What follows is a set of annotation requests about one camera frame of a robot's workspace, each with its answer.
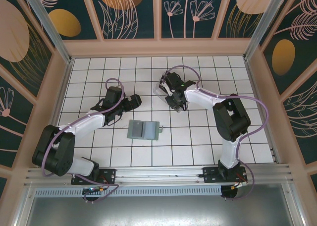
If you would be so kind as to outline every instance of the gray plastic object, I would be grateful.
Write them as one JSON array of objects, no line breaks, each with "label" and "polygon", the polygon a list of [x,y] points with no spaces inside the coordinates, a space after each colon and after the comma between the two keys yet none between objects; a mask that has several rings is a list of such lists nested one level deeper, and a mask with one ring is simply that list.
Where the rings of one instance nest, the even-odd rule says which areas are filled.
[{"label": "gray plastic object", "polygon": [[157,121],[130,120],[127,138],[158,140],[162,131]]}]

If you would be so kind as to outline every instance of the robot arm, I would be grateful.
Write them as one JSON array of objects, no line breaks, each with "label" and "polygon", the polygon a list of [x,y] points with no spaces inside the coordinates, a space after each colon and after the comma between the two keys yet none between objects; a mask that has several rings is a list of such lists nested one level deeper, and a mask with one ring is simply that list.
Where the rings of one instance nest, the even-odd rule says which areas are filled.
[{"label": "robot arm", "polygon": [[213,110],[217,130],[223,138],[219,168],[226,176],[230,169],[239,167],[239,161],[236,159],[238,141],[247,133],[251,124],[240,99],[211,97],[198,90],[195,82],[182,81],[175,72],[168,73],[165,77],[162,76],[158,87],[165,92],[165,95],[167,94],[164,100],[178,112],[186,110],[187,103],[195,103],[207,110]]},{"label": "robot arm", "polygon": [[[88,133],[108,125],[116,116],[121,117],[124,112],[131,111],[140,106],[142,102],[140,96],[132,95],[131,100],[128,98],[123,99],[113,110],[106,113],[95,114],[96,112],[102,112],[113,107],[120,100],[121,93],[121,88],[109,87],[106,97],[99,100],[99,102],[86,113],[87,118],[77,122],[57,138],[54,144],[58,144],[58,148],[50,149],[45,163],[46,170],[58,176],[65,175],[66,173],[80,174],[96,181],[99,176],[99,164],[89,159],[74,156],[75,139],[77,141],[80,140],[80,138],[85,137]],[[67,125],[59,127],[48,125],[44,128],[32,157],[33,164],[41,166],[49,143],[53,137],[65,127],[67,127]]]}]

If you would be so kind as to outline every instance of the white grid floor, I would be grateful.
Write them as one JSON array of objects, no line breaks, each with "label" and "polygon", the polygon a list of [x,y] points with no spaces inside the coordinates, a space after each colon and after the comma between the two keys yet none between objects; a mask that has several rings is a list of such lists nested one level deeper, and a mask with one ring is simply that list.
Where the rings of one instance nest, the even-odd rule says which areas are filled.
[{"label": "white grid floor", "polygon": [[[202,86],[221,94],[254,96],[241,56],[177,56],[78,58],[69,80],[59,125],[83,116],[106,94],[105,81],[123,82],[127,96],[138,94],[142,104],[112,126],[97,129],[75,143],[75,154],[92,159],[101,167],[186,166],[217,164],[222,139],[212,111],[189,104],[187,112],[171,111],[153,95],[161,75],[176,65],[196,68]],[[185,80],[197,81],[188,69],[176,72]],[[262,124],[255,102],[242,100],[251,119],[249,131]],[[158,141],[126,138],[130,119],[159,121],[163,133]],[[243,141],[240,159],[246,163],[272,163],[272,151],[264,131]]]}]

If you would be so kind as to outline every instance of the black mounting bracket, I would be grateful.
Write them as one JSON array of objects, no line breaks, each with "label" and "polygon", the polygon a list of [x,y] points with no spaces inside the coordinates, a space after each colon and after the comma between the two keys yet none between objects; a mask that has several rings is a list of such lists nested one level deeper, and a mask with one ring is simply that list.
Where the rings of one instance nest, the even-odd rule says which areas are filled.
[{"label": "black mounting bracket", "polygon": [[219,172],[219,167],[203,168],[203,174],[198,175],[198,177],[204,178],[205,183],[235,183],[241,181],[239,176],[245,181],[248,181],[246,169],[244,167],[238,167],[234,173],[228,175],[226,179],[224,179]]},{"label": "black mounting bracket", "polygon": [[[115,182],[115,172],[116,169],[99,169],[99,175],[96,182],[101,184],[106,184],[105,180],[109,184],[114,184]],[[77,176],[73,177],[71,180],[71,185],[91,185],[91,183],[79,178]]]}]

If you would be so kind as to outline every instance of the enclosure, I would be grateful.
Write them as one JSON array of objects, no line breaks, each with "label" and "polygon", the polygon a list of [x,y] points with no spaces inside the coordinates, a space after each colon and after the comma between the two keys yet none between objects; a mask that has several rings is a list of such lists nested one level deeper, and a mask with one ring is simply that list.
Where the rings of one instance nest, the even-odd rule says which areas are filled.
[{"label": "enclosure", "polygon": [[[315,225],[316,3],[0,0],[1,225]],[[224,184],[199,177],[217,166],[223,139],[212,110],[178,113],[155,94],[174,66],[184,81],[199,80],[189,66],[202,88],[266,105],[268,124],[240,148],[254,173],[239,188],[255,182],[247,198],[224,200]],[[95,206],[71,175],[43,177],[31,159],[43,129],[85,116],[109,78],[142,104],[76,138],[74,155],[114,170],[119,184]],[[242,104],[251,133],[265,109]],[[130,120],[159,121],[158,141],[126,138]]]}]

